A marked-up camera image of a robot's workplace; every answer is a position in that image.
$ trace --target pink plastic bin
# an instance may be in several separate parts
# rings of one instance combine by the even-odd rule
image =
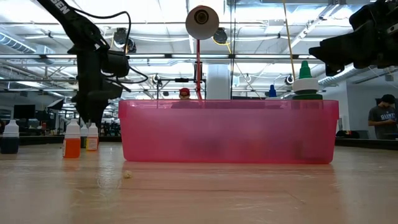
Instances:
[[[124,100],[119,118],[127,161],[328,164],[338,102]]]

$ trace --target label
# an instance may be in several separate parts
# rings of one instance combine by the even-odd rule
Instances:
[[[98,138],[87,138],[86,148],[89,151],[95,151],[98,147]]]
[[[63,140],[63,146],[62,146],[62,155],[65,157],[65,152],[67,148],[67,140]]]

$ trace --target wooden table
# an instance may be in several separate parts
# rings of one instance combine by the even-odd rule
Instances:
[[[134,177],[123,179],[123,171]],[[120,144],[0,155],[0,223],[398,223],[398,152],[337,147],[331,165],[125,162]]]

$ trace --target white pillar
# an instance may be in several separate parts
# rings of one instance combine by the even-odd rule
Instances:
[[[207,71],[207,100],[231,98],[231,72],[229,65],[209,64]]]

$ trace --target bottle cap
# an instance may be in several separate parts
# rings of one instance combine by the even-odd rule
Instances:
[[[88,129],[88,136],[89,137],[98,137],[98,128],[97,126],[91,125],[91,127]]]
[[[308,61],[304,60],[301,63],[301,68],[300,68],[300,76],[298,77],[299,79],[302,78],[312,78],[311,76],[311,69],[308,66]]]
[[[83,127],[81,127],[80,129],[80,136],[87,137],[87,134],[88,134],[88,128],[86,127],[86,125],[83,125]]]
[[[4,137],[19,137],[19,126],[15,120],[10,120],[3,132]]]
[[[269,87],[269,97],[276,97],[276,90],[274,85],[271,85]]]
[[[80,135],[80,126],[77,123],[76,119],[72,119],[70,121],[70,123],[67,126],[67,131],[65,133],[65,135],[69,135],[69,134],[78,134]]]

